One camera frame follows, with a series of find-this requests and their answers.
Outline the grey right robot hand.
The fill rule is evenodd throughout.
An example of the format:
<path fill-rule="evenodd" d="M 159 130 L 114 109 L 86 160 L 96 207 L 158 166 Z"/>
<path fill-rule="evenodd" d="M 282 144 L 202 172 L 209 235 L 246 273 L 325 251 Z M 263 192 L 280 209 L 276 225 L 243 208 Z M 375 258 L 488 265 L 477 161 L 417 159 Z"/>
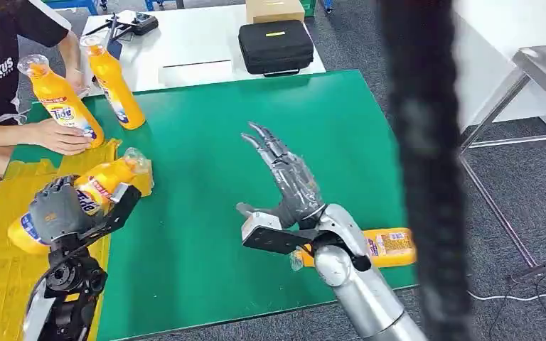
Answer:
<path fill-rule="evenodd" d="M 244 217 L 253 212 L 263 212 L 279 218 L 281 227 L 288 229 L 306 220 L 325 206 L 312 172 L 304 160 L 291 152 L 287 145 L 265 126 L 248 123 L 258 137 L 242 133 L 241 137 L 251 144 L 268 166 L 282 194 L 281 202 L 274 208 L 255 208 L 244 202 L 236 204 L 236 210 Z"/>

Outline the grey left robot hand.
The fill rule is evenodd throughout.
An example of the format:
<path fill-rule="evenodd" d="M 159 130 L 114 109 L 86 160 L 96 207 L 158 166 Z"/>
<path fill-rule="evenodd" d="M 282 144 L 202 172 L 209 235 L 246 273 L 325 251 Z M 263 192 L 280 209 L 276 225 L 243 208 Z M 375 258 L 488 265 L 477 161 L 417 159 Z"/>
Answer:
<path fill-rule="evenodd" d="M 47 245 L 67 234 L 83 234 L 96 225 L 95 218 L 81 208 L 74 186 L 78 178 L 72 174 L 52 180 L 28 206 L 33 226 Z"/>

